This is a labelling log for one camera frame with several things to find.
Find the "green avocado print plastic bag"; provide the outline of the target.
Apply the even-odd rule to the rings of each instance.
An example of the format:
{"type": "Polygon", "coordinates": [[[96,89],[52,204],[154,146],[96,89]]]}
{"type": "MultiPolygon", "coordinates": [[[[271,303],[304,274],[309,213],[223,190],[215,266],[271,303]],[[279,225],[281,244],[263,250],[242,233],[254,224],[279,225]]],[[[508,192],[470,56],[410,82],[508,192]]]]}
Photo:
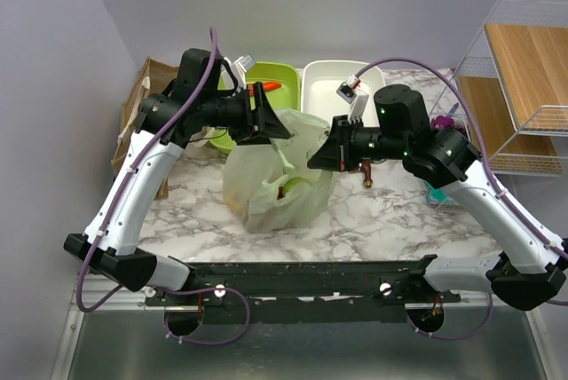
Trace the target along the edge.
{"type": "Polygon", "coordinates": [[[228,155],[222,196],[238,195],[246,208],[236,216],[252,234],[306,228],[328,208],[338,180],[332,171],[311,170],[307,161],[324,143],[329,123],[291,108],[276,114],[292,134],[290,139],[271,139],[267,145],[235,146],[228,155]],[[293,177],[312,183],[295,186],[282,199],[279,187],[293,177]]]}

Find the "red cherry tomato bunch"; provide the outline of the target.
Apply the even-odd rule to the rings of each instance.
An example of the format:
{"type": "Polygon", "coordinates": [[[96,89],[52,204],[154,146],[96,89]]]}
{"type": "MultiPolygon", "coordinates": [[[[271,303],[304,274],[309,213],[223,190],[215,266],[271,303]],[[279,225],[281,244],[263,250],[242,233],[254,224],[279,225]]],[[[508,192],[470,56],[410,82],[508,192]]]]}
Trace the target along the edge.
{"type": "Polygon", "coordinates": [[[277,199],[279,200],[279,199],[282,199],[284,197],[285,197],[285,190],[284,190],[284,187],[281,186],[279,188],[279,191],[278,191],[278,194],[277,194],[277,199]]]}

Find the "yellow toy bell pepper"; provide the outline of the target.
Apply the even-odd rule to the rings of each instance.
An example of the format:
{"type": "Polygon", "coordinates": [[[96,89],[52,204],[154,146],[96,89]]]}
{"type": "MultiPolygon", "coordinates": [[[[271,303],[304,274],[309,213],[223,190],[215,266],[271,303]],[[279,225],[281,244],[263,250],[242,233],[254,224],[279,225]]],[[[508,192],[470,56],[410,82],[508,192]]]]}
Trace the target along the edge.
{"type": "Polygon", "coordinates": [[[246,208],[246,201],[243,201],[238,195],[230,194],[224,196],[224,202],[227,208],[235,215],[240,216],[246,208]]]}

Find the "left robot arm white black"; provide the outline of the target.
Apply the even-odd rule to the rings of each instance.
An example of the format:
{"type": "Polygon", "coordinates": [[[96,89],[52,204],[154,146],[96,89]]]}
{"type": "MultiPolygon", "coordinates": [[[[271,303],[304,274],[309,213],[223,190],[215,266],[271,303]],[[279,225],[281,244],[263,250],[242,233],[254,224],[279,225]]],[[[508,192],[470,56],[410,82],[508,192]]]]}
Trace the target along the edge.
{"type": "Polygon", "coordinates": [[[126,289],[163,288],[175,303],[190,303],[197,284],[189,266],[140,249],[141,227],[173,164],[202,128],[225,129],[237,145],[289,139],[263,85],[246,83],[254,64],[249,55],[230,61],[215,51],[185,51],[176,77],[142,101],[99,213],[83,233],[67,236],[64,250],[126,289]]]}

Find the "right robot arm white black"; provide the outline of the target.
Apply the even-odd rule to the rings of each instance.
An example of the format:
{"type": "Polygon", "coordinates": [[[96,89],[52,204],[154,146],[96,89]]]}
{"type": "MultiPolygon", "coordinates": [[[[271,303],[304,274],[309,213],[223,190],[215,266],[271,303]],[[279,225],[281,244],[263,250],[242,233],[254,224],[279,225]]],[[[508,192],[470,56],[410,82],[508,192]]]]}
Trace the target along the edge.
{"type": "Polygon", "coordinates": [[[466,136],[451,128],[431,128],[420,92],[393,84],[377,91],[374,103],[378,126],[334,117],[308,167],[342,172],[365,160],[400,160],[407,172],[455,200],[502,249],[485,258],[436,256],[409,278],[410,295],[426,302],[438,292],[480,291],[523,311],[553,299],[566,281],[565,241],[486,172],[466,136]]]}

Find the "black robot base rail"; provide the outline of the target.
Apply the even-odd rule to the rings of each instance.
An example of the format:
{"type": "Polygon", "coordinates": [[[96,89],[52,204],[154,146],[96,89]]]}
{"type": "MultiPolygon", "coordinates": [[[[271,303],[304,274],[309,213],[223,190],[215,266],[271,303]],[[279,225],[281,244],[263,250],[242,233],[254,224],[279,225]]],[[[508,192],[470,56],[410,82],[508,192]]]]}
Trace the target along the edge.
{"type": "Polygon", "coordinates": [[[187,296],[158,291],[146,305],[175,320],[202,313],[206,323],[236,324],[380,321],[403,323],[406,309],[458,303],[423,275],[431,256],[382,262],[193,263],[187,296]]]}

